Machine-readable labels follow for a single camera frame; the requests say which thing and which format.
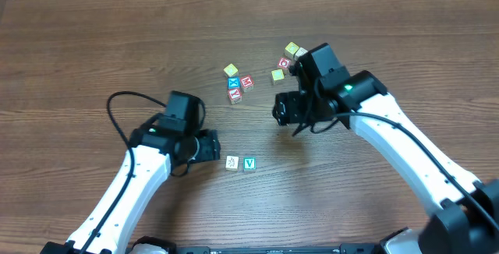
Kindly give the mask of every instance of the brown table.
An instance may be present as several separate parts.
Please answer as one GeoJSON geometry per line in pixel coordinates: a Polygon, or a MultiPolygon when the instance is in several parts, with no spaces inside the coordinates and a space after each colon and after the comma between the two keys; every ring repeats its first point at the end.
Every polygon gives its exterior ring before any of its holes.
{"type": "MultiPolygon", "coordinates": [[[[133,240],[272,246],[375,242],[426,214],[367,142],[345,128],[290,135],[271,117],[284,46],[331,44],[368,69],[452,159],[499,174],[499,0],[15,0],[0,25],[0,252],[63,242],[114,178],[125,147],[108,95],[201,97],[206,127],[257,172],[195,166],[159,188],[133,240]],[[256,81],[231,106],[222,69],[256,81]]],[[[126,132],[159,111],[135,97],[114,113],[126,132]]]]}

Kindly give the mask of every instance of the wooden tabletop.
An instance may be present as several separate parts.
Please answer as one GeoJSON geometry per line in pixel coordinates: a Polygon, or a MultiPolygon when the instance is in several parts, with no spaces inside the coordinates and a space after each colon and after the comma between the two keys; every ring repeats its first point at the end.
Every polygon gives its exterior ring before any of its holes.
{"type": "MultiPolygon", "coordinates": [[[[386,160],[338,126],[279,127],[272,86],[285,45],[328,42],[351,73],[375,74],[450,158],[499,175],[499,0],[12,0],[0,25],[0,252],[64,242],[114,178],[125,146],[107,97],[134,90],[203,99],[205,127],[257,172],[198,164],[154,195],[143,235],[208,246],[376,242],[427,217],[386,160]],[[255,89],[230,105],[222,69],[255,89]]],[[[155,105],[120,97],[126,132],[155,105]]]]}

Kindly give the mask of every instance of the alphabet cube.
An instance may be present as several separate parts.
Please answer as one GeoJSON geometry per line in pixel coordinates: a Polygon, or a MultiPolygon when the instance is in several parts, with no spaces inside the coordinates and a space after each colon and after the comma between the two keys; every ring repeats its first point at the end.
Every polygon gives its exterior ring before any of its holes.
{"type": "Polygon", "coordinates": [[[251,76],[244,76],[241,77],[241,85],[242,85],[242,91],[243,92],[248,92],[253,89],[255,86],[255,83],[251,76]]]}
{"type": "Polygon", "coordinates": [[[299,50],[299,46],[297,46],[295,43],[291,42],[284,49],[284,55],[286,55],[288,58],[293,59],[293,56],[295,55],[295,53],[298,50],[299,50]]]}
{"type": "Polygon", "coordinates": [[[232,63],[224,68],[224,72],[228,78],[237,76],[239,74],[239,70],[232,63]]]}
{"type": "Polygon", "coordinates": [[[300,56],[304,55],[307,52],[309,51],[307,51],[305,48],[299,48],[298,51],[295,53],[295,60],[298,60],[300,56]]]}
{"type": "Polygon", "coordinates": [[[284,79],[284,73],[282,69],[277,69],[272,71],[272,84],[276,85],[284,79]]]}
{"type": "Polygon", "coordinates": [[[237,171],[239,166],[239,157],[227,156],[227,161],[225,162],[225,169],[228,171],[237,171]]]}
{"type": "Polygon", "coordinates": [[[278,68],[282,69],[284,74],[289,73],[289,66],[291,65],[291,60],[281,57],[279,59],[278,68]]]}
{"type": "Polygon", "coordinates": [[[231,101],[231,104],[236,104],[242,101],[241,91],[239,89],[230,89],[228,90],[228,98],[231,101]]]}
{"type": "Polygon", "coordinates": [[[232,77],[227,79],[227,86],[229,89],[239,88],[239,77],[232,77]]]}
{"type": "Polygon", "coordinates": [[[257,170],[257,159],[254,157],[245,157],[242,163],[245,172],[255,172],[257,170]]]}

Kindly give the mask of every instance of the teal block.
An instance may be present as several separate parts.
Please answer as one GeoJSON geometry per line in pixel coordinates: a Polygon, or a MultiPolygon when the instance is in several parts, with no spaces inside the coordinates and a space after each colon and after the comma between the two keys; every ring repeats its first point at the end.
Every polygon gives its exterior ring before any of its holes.
{"type": "Polygon", "coordinates": [[[246,172],[255,172],[257,170],[257,159],[255,157],[245,157],[242,163],[246,172]]]}

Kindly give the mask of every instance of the blue block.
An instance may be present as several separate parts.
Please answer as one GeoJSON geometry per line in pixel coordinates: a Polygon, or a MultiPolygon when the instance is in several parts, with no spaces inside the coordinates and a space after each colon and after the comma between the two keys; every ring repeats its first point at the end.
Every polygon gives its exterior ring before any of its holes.
{"type": "Polygon", "coordinates": [[[239,77],[232,77],[227,79],[227,86],[229,89],[231,88],[240,88],[241,83],[239,82],[239,77]]]}

